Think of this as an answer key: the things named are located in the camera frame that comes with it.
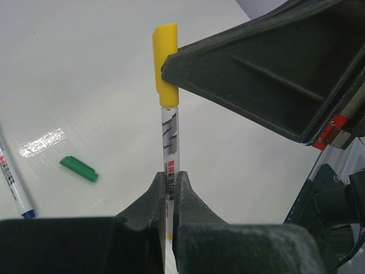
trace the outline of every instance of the white table surface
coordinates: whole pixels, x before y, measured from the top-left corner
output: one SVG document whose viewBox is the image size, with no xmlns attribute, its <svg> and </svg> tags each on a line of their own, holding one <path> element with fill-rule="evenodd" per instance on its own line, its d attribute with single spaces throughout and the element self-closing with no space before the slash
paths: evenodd
<svg viewBox="0 0 365 274">
<path fill-rule="evenodd" d="M 234 0 L 3 1 L 0 124 L 39 217 L 115 215 L 162 170 L 151 35 L 179 46 L 248 20 Z M 230 223 L 281 223 L 319 151 L 180 91 L 181 169 Z M 92 184 L 59 164 L 73 155 Z M 0 219 L 20 217 L 3 177 Z"/>
</svg>

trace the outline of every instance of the green marker cap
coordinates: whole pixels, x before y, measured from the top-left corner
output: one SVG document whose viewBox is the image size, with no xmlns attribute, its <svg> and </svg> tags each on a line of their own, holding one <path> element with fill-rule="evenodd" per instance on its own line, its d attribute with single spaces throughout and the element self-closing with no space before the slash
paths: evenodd
<svg viewBox="0 0 365 274">
<path fill-rule="evenodd" d="M 91 182 L 95 182 L 98 179 L 99 174 L 92 167 L 73 156 L 66 156 L 59 163 Z"/>
</svg>

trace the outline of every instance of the red component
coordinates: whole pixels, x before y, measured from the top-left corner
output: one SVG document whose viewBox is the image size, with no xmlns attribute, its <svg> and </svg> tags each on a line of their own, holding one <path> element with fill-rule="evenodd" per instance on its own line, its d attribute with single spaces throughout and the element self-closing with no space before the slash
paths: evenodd
<svg viewBox="0 0 365 274">
<path fill-rule="evenodd" d="M 342 128 L 344 126 L 344 124 L 346 124 L 346 122 L 347 122 L 347 118 L 345 118 L 341 115 L 334 116 L 333 119 L 329 122 L 329 124 L 325 128 L 325 130 L 322 131 L 322 133 L 318 137 L 317 141 L 313 144 L 313 147 L 315 147 L 319 150 L 325 150 L 325 148 L 328 145 L 325 142 L 325 138 L 330 133 L 332 128 L 334 128 L 334 127 Z"/>
<path fill-rule="evenodd" d="M 0 157 L 0 163 L 2 166 L 4 166 L 6 164 L 6 161 L 5 161 L 5 157 L 4 156 L 1 156 Z"/>
</svg>

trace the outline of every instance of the black machine part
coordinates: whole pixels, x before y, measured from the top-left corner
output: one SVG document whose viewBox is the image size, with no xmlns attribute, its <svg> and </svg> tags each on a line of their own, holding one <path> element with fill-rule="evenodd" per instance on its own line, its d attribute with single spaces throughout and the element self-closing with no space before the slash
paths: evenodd
<svg viewBox="0 0 365 274">
<path fill-rule="evenodd" d="M 164 273 L 166 178 L 115 217 L 0 221 L 0 273 Z M 176 183 L 180 274 L 324 274 L 317 245 L 297 225 L 230 225 Z"/>
<path fill-rule="evenodd" d="M 350 224 L 365 226 L 365 170 L 350 175 L 344 184 L 328 164 L 323 164 L 314 180 L 307 179 L 285 223 L 306 228 L 317 242 L 327 271 L 349 261 L 365 242 L 354 242 Z"/>
<path fill-rule="evenodd" d="M 347 126 L 326 142 L 346 148 L 365 136 L 365 2 L 289 0 L 180 48 L 161 70 L 165 81 L 295 142 L 324 142 L 341 115 Z"/>
</svg>

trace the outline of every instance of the yellow marker cap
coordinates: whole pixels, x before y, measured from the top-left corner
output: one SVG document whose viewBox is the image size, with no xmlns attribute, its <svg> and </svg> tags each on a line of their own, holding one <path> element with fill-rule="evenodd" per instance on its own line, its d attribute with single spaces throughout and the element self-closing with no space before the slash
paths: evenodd
<svg viewBox="0 0 365 274">
<path fill-rule="evenodd" d="M 167 24 L 155 28 L 152 35 L 155 61 L 156 90 L 160 94 L 161 107 L 179 105 L 179 89 L 161 78 L 161 68 L 170 54 L 177 52 L 177 25 Z"/>
</svg>

